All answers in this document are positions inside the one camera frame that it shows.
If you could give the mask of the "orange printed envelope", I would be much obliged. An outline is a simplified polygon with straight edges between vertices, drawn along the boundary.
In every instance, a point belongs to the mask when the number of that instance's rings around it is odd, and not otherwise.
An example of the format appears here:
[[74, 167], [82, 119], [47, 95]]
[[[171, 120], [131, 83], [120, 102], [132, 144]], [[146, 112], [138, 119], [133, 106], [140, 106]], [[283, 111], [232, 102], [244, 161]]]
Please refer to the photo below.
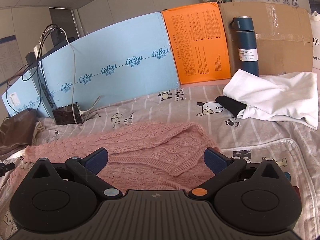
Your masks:
[[180, 84], [231, 77], [225, 29], [217, 3], [162, 11]]

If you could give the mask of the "small light blue box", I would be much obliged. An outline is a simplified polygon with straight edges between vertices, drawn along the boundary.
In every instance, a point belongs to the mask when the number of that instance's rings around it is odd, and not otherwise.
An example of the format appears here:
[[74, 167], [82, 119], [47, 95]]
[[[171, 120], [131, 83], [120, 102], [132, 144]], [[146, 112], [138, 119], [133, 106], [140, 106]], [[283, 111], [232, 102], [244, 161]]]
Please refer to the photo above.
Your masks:
[[8, 86], [2, 100], [9, 116], [15, 116], [28, 108], [38, 109], [40, 94], [36, 68], [30, 69]]

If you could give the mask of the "white cloth garment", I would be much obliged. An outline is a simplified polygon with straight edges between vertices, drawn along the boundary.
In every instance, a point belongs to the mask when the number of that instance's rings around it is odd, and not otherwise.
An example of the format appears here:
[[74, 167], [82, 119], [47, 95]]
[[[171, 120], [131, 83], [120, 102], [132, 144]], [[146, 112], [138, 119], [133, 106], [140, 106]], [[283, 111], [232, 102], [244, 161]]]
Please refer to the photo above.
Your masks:
[[291, 121], [318, 129], [316, 73], [257, 77], [238, 70], [224, 87], [223, 95], [246, 105], [235, 114], [238, 119]]

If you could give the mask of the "black folded cloth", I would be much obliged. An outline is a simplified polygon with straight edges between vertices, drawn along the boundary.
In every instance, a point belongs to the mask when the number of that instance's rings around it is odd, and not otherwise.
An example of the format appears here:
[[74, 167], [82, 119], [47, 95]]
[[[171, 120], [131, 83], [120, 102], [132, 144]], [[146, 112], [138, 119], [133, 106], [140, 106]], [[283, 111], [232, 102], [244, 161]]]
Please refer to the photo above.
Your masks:
[[238, 102], [232, 98], [226, 97], [226, 96], [218, 96], [216, 99], [216, 102], [219, 103], [222, 107], [227, 109], [229, 112], [232, 113], [234, 117], [237, 117], [239, 113], [246, 109], [247, 105]]

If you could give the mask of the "black power adapter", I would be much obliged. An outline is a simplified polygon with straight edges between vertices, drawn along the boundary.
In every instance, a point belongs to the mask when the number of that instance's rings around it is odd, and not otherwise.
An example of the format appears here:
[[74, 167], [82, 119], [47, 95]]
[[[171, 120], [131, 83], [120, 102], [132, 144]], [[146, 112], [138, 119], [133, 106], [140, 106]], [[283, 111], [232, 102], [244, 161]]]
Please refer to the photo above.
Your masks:
[[60, 28], [53, 29], [52, 32], [50, 33], [50, 36], [52, 39], [53, 46], [57, 46], [58, 44], [60, 44], [65, 40], [65, 35]]

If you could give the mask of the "brown leather bag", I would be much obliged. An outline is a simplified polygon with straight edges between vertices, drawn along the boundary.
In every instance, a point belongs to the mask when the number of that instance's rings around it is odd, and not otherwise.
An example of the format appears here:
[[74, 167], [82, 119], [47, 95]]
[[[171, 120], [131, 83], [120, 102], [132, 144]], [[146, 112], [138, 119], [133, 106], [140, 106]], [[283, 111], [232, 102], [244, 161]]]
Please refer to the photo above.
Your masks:
[[31, 145], [37, 122], [35, 109], [25, 109], [1, 124], [1, 155]]

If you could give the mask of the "wall notice board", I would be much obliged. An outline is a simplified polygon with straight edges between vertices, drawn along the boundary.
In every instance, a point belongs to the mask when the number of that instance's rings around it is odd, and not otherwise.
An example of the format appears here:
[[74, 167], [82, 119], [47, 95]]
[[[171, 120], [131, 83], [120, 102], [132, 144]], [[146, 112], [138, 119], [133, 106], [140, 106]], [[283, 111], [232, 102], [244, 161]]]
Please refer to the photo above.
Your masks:
[[0, 82], [11, 78], [20, 68], [23, 61], [15, 35], [1, 38], [0, 44]]

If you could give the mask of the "pink knitted sweater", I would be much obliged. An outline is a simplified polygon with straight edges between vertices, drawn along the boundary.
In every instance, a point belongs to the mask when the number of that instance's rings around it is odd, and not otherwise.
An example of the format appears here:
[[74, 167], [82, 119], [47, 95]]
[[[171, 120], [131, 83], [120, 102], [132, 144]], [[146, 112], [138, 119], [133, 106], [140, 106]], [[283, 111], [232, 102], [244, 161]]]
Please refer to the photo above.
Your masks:
[[47, 157], [52, 163], [89, 155], [99, 148], [108, 151], [108, 163], [98, 176], [126, 190], [185, 190], [212, 178], [204, 164], [204, 150], [217, 149], [202, 126], [196, 123], [136, 123], [113, 132], [79, 135], [25, 150], [26, 168], [18, 167], [8, 185], [16, 190], [35, 161]]

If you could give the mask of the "dark blue thermos bottle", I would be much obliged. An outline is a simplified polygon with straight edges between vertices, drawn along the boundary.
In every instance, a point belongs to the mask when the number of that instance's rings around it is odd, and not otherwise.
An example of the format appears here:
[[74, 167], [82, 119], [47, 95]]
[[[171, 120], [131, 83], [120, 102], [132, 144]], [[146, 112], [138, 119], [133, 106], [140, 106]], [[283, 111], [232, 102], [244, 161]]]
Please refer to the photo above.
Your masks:
[[241, 69], [259, 76], [257, 40], [251, 16], [234, 17], [229, 25], [238, 38]]

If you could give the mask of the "large light blue box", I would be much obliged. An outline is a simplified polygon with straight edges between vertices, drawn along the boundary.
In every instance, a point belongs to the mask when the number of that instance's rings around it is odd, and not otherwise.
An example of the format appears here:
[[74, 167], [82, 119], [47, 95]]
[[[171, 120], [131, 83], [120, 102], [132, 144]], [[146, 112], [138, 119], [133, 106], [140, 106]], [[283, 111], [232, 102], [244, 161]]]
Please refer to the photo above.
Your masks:
[[180, 85], [160, 12], [97, 30], [42, 63], [57, 107], [77, 102], [88, 110]]

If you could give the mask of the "brown cardboard box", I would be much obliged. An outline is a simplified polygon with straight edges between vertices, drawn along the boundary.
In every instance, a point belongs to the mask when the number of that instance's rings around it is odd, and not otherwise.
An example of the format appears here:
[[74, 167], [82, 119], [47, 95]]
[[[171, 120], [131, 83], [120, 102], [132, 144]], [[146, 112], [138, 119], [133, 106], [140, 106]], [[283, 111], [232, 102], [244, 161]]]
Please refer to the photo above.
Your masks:
[[232, 74], [240, 68], [239, 38], [231, 23], [238, 16], [253, 20], [260, 75], [312, 71], [312, 30], [306, 9], [275, 3], [234, 2], [222, 3], [220, 12]]

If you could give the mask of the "smartphone with lit screen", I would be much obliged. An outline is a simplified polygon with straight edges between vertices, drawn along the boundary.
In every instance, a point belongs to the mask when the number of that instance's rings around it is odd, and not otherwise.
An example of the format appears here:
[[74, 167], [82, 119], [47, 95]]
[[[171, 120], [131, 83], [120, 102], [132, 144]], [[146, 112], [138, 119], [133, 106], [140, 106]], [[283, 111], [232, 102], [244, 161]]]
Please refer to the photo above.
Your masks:
[[83, 118], [80, 114], [78, 103], [53, 110], [53, 117], [57, 125], [82, 124]]

